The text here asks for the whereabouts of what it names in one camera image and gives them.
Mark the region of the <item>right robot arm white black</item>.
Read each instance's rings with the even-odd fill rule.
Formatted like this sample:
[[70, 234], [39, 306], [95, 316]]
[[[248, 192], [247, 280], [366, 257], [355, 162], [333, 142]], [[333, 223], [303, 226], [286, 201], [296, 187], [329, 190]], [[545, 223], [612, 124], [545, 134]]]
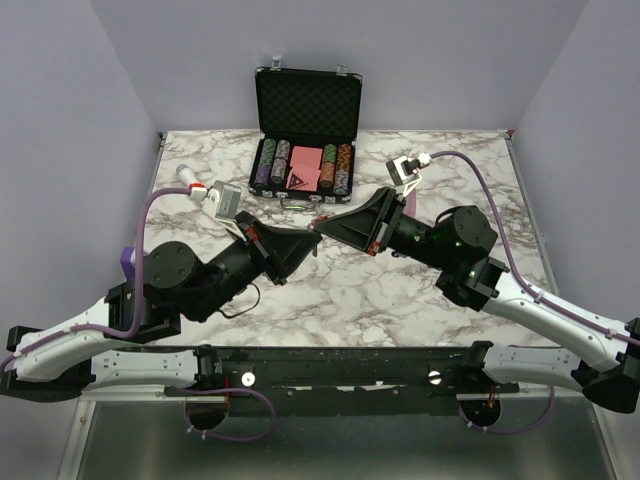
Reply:
[[550, 347], [493, 344], [464, 362], [460, 379], [480, 392], [527, 382], [582, 393], [592, 403], [630, 414], [639, 399], [639, 322], [607, 318], [521, 278], [491, 257], [498, 234], [475, 206], [453, 207], [427, 225], [403, 212], [399, 194], [378, 189], [362, 206], [319, 220], [314, 229], [375, 256], [391, 249], [439, 272], [437, 288], [453, 304], [515, 322]]

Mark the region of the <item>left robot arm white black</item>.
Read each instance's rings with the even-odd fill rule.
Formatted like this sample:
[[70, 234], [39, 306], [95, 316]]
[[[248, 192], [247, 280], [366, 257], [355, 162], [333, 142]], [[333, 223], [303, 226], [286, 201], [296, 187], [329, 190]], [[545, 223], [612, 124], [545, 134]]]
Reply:
[[12, 328], [12, 356], [1, 366], [2, 395], [52, 403], [121, 385], [194, 389], [201, 395], [223, 387], [214, 348], [164, 351], [151, 342], [180, 334], [183, 319], [206, 322], [261, 275], [285, 284], [321, 241], [312, 230], [268, 226], [246, 212], [236, 218], [239, 233], [208, 262], [183, 242], [163, 243], [144, 256], [142, 281], [112, 288], [56, 327]]

